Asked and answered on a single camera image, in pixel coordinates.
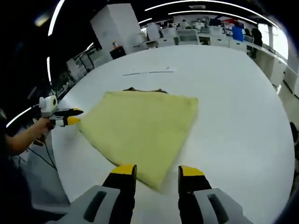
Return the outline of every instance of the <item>cloth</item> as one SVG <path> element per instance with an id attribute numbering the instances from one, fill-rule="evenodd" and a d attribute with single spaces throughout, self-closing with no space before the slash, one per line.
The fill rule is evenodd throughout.
<path id="1" fill-rule="evenodd" d="M 136 164 L 137 178 L 159 190 L 197 108 L 197 98 L 160 92 L 107 92 L 79 125 L 108 160 L 117 165 Z"/>

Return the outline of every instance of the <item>red object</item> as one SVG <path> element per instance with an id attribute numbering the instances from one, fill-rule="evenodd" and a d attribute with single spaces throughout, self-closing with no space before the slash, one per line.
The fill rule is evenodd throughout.
<path id="1" fill-rule="evenodd" d="M 235 19 L 227 19 L 227 20 L 222 20 L 222 22 L 228 22 L 228 23 L 232 23 L 235 24 L 235 22 L 237 22 Z"/>

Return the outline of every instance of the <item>window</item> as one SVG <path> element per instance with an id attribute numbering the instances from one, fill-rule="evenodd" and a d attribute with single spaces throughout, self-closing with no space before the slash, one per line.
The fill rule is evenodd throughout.
<path id="1" fill-rule="evenodd" d="M 262 41 L 264 44 L 269 45 L 269 27 L 267 24 L 258 24 L 258 29 L 262 33 Z"/>
<path id="2" fill-rule="evenodd" d="M 277 27 L 272 27 L 272 28 L 273 28 L 273 49 L 277 51 L 279 54 L 281 54 L 281 56 L 287 60 L 289 56 L 288 39 L 286 38 L 286 35 L 281 29 Z"/>

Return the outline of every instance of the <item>desk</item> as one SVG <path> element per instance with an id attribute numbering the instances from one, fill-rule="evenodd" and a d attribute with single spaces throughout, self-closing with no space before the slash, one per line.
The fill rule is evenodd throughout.
<path id="1" fill-rule="evenodd" d="M 132 70 L 176 68 L 171 73 L 123 76 Z M 199 99 L 199 114 L 161 193 L 137 181 L 132 223 L 179 224 L 178 165 L 202 170 L 213 188 L 235 199 L 255 224 L 270 224 L 287 203 L 294 174 L 294 146 L 282 103 L 257 65 L 222 47 L 183 45 L 149 49 L 92 70 L 62 99 L 61 108 L 87 113 L 106 91 L 162 88 Z M 114 165 L 76 126 L 52 130 L 62 186 L 72 202 L 102 184 Z"/>

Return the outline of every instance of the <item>person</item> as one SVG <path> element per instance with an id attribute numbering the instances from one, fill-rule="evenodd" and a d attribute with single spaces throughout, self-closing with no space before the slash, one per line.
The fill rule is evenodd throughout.
<path id="1" fill-rule="evenodd" d="M 259 31 L 257 24 L 254 25 L 254 28 L 252 29 L 251 33 L 254 38 L 253 43 L 258 46 L 262 46 L 263 45 L 262 33 L 261 31 Z"/>
<path id="2" fill-rule="evenodd" d="M 200 20 L 200 19 L 197 19 L 196 23 L 195 23 L 195 28 L 200 31 L 202 27 L 204 27 L 205 24 Z"/>
<path id="3" fill-rule="evenodd" d="M 39 224 L 49 221 L 47 216 L 33 209 L 31 193 L 22 172 L 9 159 L 23 153 L 29 145 L 54 126 L 49 119 L 41 118 L 27 130 L 16 136 L 6 134 L 6 119 L 0 116 L 0 178 L 2 223 Z"/>
<path id="4" fill-rule="evenodd" d="M 186 29 L 186 28 L 188 28 L 188 27 L 190 27 L 190 26 L 189 26 L 189 24 L 186 22 L 186 20 L 182 20 L 181 28 L 182 28 L 182 29 Z"/>
<path id="5" fill-rule="evenodd" d="M 246 35 L 246 36 L 250 36 L 250 37 L 252 37 L 252 35 L 251 35 L 249 29 L 247 29 L 247 28 L 245 28 L 245 35 Z"/>
<path id="6" fill-rule="evenodd" d="M 233 39 L 237 41 L 244 41 L 243 29 L 240 26 L 239 22 L 235 22 L 235 25 L 232 28 Z"/>
<path id="7" fill-rule="evenodd" d="M 262 33 L 261 31 L 259 31 L 257 24 L 254 25 L 254 28 L 252 28 L 251 33 L 252 33 L 252 37 L 254 38 L 253 43 L 258 46 L 263 46 Z M 253 59 L 256 59 L 256 54 L 257 54 L 257 49 L 253 48 L 251 57 Z"/>

